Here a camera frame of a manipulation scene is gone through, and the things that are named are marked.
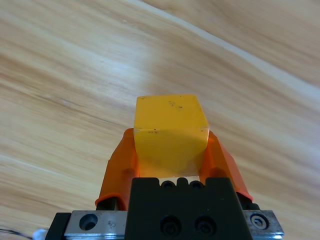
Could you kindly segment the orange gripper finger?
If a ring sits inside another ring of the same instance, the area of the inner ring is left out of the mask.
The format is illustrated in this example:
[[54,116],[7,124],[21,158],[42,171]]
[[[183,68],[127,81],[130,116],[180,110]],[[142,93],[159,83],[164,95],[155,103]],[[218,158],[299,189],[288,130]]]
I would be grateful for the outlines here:
[[132,180],[139,177],[134,130],[127,129],[111,155],[104,174],[97,210],[126,211],[129,207]]
[[207,178],[229,178],[242,209],[260,209],[249,194],[234,158],[212,131],[208,135],[207,148],[204,152],[204,159],[199,172],[200,182],[204,184]]

